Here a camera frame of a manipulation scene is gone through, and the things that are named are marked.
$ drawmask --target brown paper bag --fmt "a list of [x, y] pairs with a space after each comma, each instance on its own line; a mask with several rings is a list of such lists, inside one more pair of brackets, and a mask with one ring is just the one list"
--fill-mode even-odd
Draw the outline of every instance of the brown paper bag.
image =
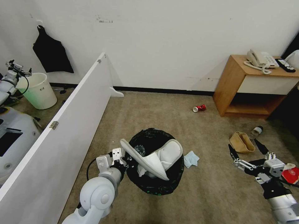
[[247, 154], [255, 151], [255, 146], [246, 133], [236, 131], [230, 138], [230, 142], [236, 152]]

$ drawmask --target red card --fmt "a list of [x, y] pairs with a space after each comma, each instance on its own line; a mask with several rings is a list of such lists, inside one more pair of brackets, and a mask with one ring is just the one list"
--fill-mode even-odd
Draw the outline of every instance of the red card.
[[299, 180], [299, 169], [297, 167], [294, 167], [289, 170], [284, 170], [282, 172], [282, 176], [287, 182], [296, 184]]

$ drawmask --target white robot body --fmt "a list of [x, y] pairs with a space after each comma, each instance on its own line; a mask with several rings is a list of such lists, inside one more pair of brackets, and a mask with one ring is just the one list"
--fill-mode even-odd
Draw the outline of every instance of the white robot body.
[[0, 187], [40, 136], [35, 122], [11, 107], [0, 107]]

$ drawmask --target cable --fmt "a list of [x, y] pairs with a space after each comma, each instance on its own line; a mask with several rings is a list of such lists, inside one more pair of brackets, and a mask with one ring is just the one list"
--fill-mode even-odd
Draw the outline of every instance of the cable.
[[26, 91], [28, 90], [29, 88], [29, 81], [28, 79], [26, 78], [26, 76], [24, 76], [24, 78], [27, 80], [27, 88], [25, 89], [25, 91], [23, 93], [21, 93], [21, 95], [23, 95], [24, 93], [26, 93]]
[[89, 163], [89, 165], [88, 165], [88, 167], [87, 167], [87, 169], [86, 169], [86, 178], [87, 178], [87, 180], [89, 180], [89, 177], [88, 177], [89, 167], [90, 167], [90, 165], [91, 165], [96, 159], [97, 159], [97, 158], [94, 158], [94, 159]]
[[281, 182], [281, 183], [283, 183], [283, 184], [287, 184], [287, 185], [290, 185], [290, 186], [292, 186], [292, 187], [297, 187], [297, 188], [299, 188], [299, 185], [297, 185], [297, 184], [291, 184], [291, 183], [287, 182], [286, 180], [281, 180], [281, 179], [279, 179], [279, 178], [273, 176], [272, 174], [270, 174], [270, 176], [273, 177], [273, 178], [275, 178], [275, 179], [277, 179], [279, 182]]
[[265, 69], [266, 67], [268, 67], [268, 64], [264, 65], [262, 68], [259, 68], [259, 67], [252, 65], [249, 61], [245, 61], [243, 63], [244, 63], [244, 65], [247, 65], [248, 67], [255, 68], [257, 70], [261, 70], [264, 75], [271, 74], [270, 70]]

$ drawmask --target wooden nightstand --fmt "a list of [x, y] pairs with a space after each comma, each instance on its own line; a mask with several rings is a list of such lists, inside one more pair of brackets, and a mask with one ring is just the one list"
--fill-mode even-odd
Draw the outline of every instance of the wooden nightstand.
[[263, 75], [243, 64], [245, 55], [231, 55], [223, 70], [213, 99], [220, 116], [266, 119], [299, 82], [299, 71], [282, 68]]

